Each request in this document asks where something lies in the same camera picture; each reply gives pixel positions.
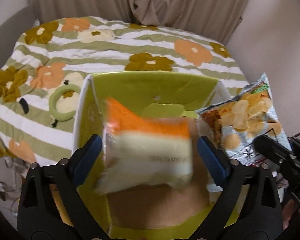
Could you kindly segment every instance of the metal pin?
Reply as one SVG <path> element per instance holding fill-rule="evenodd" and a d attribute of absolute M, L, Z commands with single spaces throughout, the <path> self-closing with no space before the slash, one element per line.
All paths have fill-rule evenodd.
<path fill-rule="evenodd" d="M 230 160 L 230 163 L 233 165 L 233 166 L 238 166 L 240 164 L 240 162 L 236 159 L 231 159 Z"/>
<path fill-rule="evenodd" d="M 66 165 L 66 164 L 68 164 L 68 162 L 69 162 L 69 159 L 67 159 L 67 158 L 63 158 L 63 159 L 61 159 L 61 160 L 59 161 L 59 163 L 60 163 L 61 165 Z"/>
<path fill-rule="evenodd" d="M 30 168 L 31 168 L 31 169 L 35 169 L 35 168 L 38 167 L 38 166 L 39 166 L 38 163 L 32 163 L 32 164 L 30 165 Z"/>
<path fill-rule="evenodd" d="M 261 168 L 263 168 L 264 170 L 267 170 L 267 169 L 269 169 L 269 165 L 266 163 L 262 163 Z"/>

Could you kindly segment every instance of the green ring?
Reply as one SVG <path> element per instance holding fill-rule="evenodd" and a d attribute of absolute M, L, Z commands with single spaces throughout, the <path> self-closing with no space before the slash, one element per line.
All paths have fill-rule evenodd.
<path fill-rule="evenodd" d="M 60 113 L 57 111 L 57 101 L 59 100 L 59 98 L 64 93 L 71 92 L 71 91 L 80 94 L 81 88 L 78 87 L 77 85 L 73 85 L 73 84 L 62 86 L 62 87 L 57 88 L 56 91 L 54 91 L 49 98 L 49 112 L 56 120 L 58 120 L 60 122 L 68 121 L 75 115 L 76 110 L 72 110 L 67 113 Z"/>

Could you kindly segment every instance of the blue rubber fingertip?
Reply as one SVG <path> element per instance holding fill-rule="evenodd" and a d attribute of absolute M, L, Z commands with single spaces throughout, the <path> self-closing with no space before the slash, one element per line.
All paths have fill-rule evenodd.
<path fill-rule="evenodd" d="M 207 167 L 210 175 L 212 176 L 215 184 L 221 187 L 227 178 L 226 170 L 223 168 L 218 158 L 214 155 L 213 151 L 202 138 L 199 138 L 197 148 L 198 153 L 202 158 L 204 165 Z"/>
<path fill-rule="evenodd" d="M 94 162 L 98 158 L 101 149 L 102 139 L 100 136 L 97 136 L 74 169 L 74 177 L 72 181 L 73 185 L 79 186 L 84 183 L 84 180 L 88 176 Z"/>

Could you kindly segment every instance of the striped blanket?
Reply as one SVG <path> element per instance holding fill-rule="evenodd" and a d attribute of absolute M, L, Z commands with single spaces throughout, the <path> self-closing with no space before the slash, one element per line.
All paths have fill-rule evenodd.
<path fill-rule="evenodd" d="M 55 164 L 72 152 L 74 118 L 57 120 L 49 99 L 62 86 L 82 87 L 89 73 L 158 70 L 221 79 L 231 95 L 247 81 L 226 47 L 182 30 L 63 18 L 23 33 L 0 70 L 0 157 Z M 57 111 L 78 106 L 65 92 Z"/>

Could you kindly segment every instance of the chip bag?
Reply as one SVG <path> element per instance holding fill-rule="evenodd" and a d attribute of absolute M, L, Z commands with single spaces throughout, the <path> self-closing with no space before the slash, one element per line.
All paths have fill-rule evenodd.
<path fill-rule="evenodd" d="M 273 171 L 276 170 L 276 164 L 253 148 L 253 140 L 262 134 L 291 150 L 278 121 L 265 73 L 231 100 L 201 109 L 198 113 L 213 129 L 217 145 L 229 159 L 237 159 L 243 165 L 267 163 Z"/>
<path fill-rule="evenodd" d="M 96 190 L 107 194 L 136 185 L 168 184 L 182 189 L 192 178 L 188 121 L 143 119 L 113 98 L 103 138 L 106 169 Z"/>

